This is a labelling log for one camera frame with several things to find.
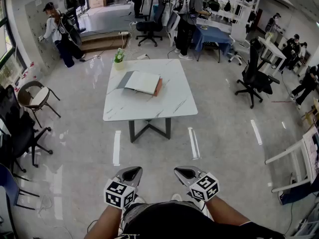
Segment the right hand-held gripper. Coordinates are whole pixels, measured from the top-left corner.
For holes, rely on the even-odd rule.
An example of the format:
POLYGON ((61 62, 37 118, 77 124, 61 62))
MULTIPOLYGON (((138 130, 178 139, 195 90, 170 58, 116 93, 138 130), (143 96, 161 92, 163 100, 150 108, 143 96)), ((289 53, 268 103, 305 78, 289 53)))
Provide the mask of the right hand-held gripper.
POLYGON ((207 202, 219 191, 219 181, 210 172, 206 173, 195 166, 179 166, 174 173, 185 187, 189 187, 194 199, 207 202))

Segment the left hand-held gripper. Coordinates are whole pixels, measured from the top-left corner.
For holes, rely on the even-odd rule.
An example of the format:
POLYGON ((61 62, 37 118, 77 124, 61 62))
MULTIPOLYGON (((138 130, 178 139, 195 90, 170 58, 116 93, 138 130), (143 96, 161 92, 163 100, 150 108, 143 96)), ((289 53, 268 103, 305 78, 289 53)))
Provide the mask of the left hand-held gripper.
POLYGON ((137 187, 143 169, 131 166, 118 171, 116 177, 109 179, 104 187, 104 202, 117 209, 125 209, 136 199, 137 187))

